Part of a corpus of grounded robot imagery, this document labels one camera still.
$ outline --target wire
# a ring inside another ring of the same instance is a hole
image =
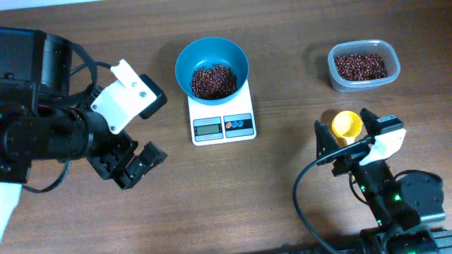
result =
[[[112,67],[111,64],[104,63],[101,61],[95,62],[95,66],[101,66],[101,67],[105,67],[105,68]],[[86,67],[88,67],[87,63],[83,63],[83,64],[75,67],[71,71],[70,76],[76,74],[77,72],[83,70]],[[76,94],[70,95],[68,97],[58,97],[58,98],[51,98],[51,99],[40,98],[40,103],[42,103],[43,105],[50,106],[50,107],[58,107],[58,108],[70,107],[74,104],[79,103],[80,101],[84,100],[87,96],[89,96],[91,94],[91,92],[93,91],[93,88],[94,88],[93,84],[95,84],[94,81],[91,84],[89,84],[87,86],[87,88],[84,89],[83,91],[77,92]]]
[[[22,188],[24,190],[26,190],[26,191],[30,191],[31,193],[46,193],[46,192],[49,192],[49,191],[55,189],[56,187],[58,187],[63,182],[63,180],[68,175],[70,168],[71,168],[71,161],[69,160],[66,163],[64,163],[63,171],[60,173],[60,175],[55,180],[55,182],[53,182],[51,185],[47,186],[46,188],[43,188],[42,190],[38,190],[38,189],[35,189],[33,187],[29,187],[29,186],[26,186],[26,185],[23,185]]]
[[[104,62],[101,62],[101,61],[97,61],[97,62],[95,62],[95,63],[96,63],[96,66],[101,66],[101,67],[105,67],[105,68],[111,68],[111,67],[112,67],[111,64],[104,63]],[[81,64],[81,65],[75,67],[75,68],[71,71],[71,74],[70,74],[70,75],[74,75],[74,74],[76,74],[77,72],[83,70],[83,69],[86,68],[86,67],[87,67],[86,63],[83,63],[83,64]]]
[[[348,145],[346,147],[343,147],[335,152],[332,152],[328,155],[325,155],[323,157],[318,158],[317,160],[311,162],[309,165],[307,165],[298,175],[297,179],[295,180],[294,183],[294,188],[292,189],[292,199],[294,202],[294,206],[295,209],[297,211],[297,214],[299,216],[299,218],[302,220],[302,222],[304,223],[304,225],[306,226],[306,228],[308,228],[308,230],[311,232],[311,234],[314,235],[314,237],[317,239],[317,241],[319,241],[319,243],[326,249],[328,250],[330,253],[333,254],[339,254],[339,252],[337,250],[335,250],[329,243],[327,243],[325,241],[325,239],[323,239],[319,233],[317,233],[317,231],[311,226],[311,224],[308,222],[308,219],[304,216],[302,210],[299,208],[298,205],[298,199],[297,199],[297,189],[298,189],[298,185],[299,182],[302,180],[303,175],[306,174],[306,172],[308,172],[308,170],[310,170],[314,165],[316,164],[320,164],[328,159],[330,159],[331,157],[337,157],[340,156],[342,154],[345,153],[345,151],[349,150],[350,148],[354,148],[360,145],[366,145],[369,144],[371,142],[371,137],[369,138],[363,138],[351,145]]]
[[[395,176],[394,179],[397,180],[398,177],[403,176],[403,175],[407,175],[407,174],[411,174],[411,173],[423,173],[423,174],[428,174],[429,176],[433,177],[434,179],[436,179],[438,182],[442,182],[441,177],[439,177],[437,174],[433,174],[431,172],[427,172],[427,171],[422,171],[422,170],[417,170],[417,169],[407,169],[401,172],[398,172]]]
[[[363,204],[368,205],[366,200],[363,200],[361,197],[358,196],[358,193],[356,193],[355,188],[353,188],[353,180],[352,180],[352,174],[349,174],[348,176],[348,184],[350,185],[350,190],[352,190],[353,195]]]

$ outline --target scale display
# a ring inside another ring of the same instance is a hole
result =
[[[212,145],[256,137],[248,81],[230,101],[210,106],[189,97],[191,137],[194,145]]]

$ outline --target wooden table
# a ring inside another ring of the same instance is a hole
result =
[[[366,107],[395,114],[408,130],[389,159],[393,172],[423,169],[444,178],[452,226],[452,3],[416,1],[106,1],[0,13],[7,26],[37,28],[82,44],[99,61],[126,59],[165,91],[168,103],[126,130],[152,140],[169,157],[133,189],[103,181],[86,160],[44,195],[24,192],[0,247],[2,253],[244,253],[315,243],[292,204],[292,184],[315,159],[314,121]],[[174,64],[190,42],[231,39],[250,61],[255,140],[195,147],[187,98]],[[402,71],[390,85],[335,92],[326,56],[341,42],[391,44]],[[79,64],[75,59],[73,65]],[[100,71],[99,84],[114,80]],[[71,91],[88,84],[88,72]],[[56,162],[34,162],[30,185],[59,174]],[[327,238],[376,226],[331,165],[310,171],[299,201]]]

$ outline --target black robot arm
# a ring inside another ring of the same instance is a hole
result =
[[[7,49],[0,51],[0,182],[26,183],[34,159],[87,158],[102,179],[128,189],[165,160],[152,143],[135,156],[138,142],[124,130],[113,134],[104,116],[92,110],[102,93],[97,66],[110,65],[94,62],[80,45],[38,30],[0,28],[0,36]],[[72,51],[84,61],[73,72]],[[91,84],[69,96],[69,77],[85,67]],[[167,98],[147,75],[139,79],[155,95],[139,112],[147,119]]]
[[[298,215],[328,252],[337,253],[312,228],[297,202],[302,176],[315,164],[333,162],[334,176],[353,176],[379,225],[361,231],[358,253],[436,253],[440,246],[430,226],[445,219],[441,178],[419,170],[393,176],[385,159],[401,146],[403,122],[395,116],[379,118],[367,109],[360,114],[368,135],[347,147],[336,144],[327,125],[314,124],[317,160],[300,173],[292,193]]]

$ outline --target white bracket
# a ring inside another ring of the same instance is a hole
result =
[[[402,147],[406,133],[407,130],[401,128],[390,133],[376,135],[375,143],[372,145],[369,154],[359,162],[359,165],[364,166],[380,159],[388,159]]]
[[[125,61],[110,71],[118,80],[107,86],[91,104],[91,109],[107,121],[110,132],[118,134],[132,120],[152,104],[157,96],[138,77]]]

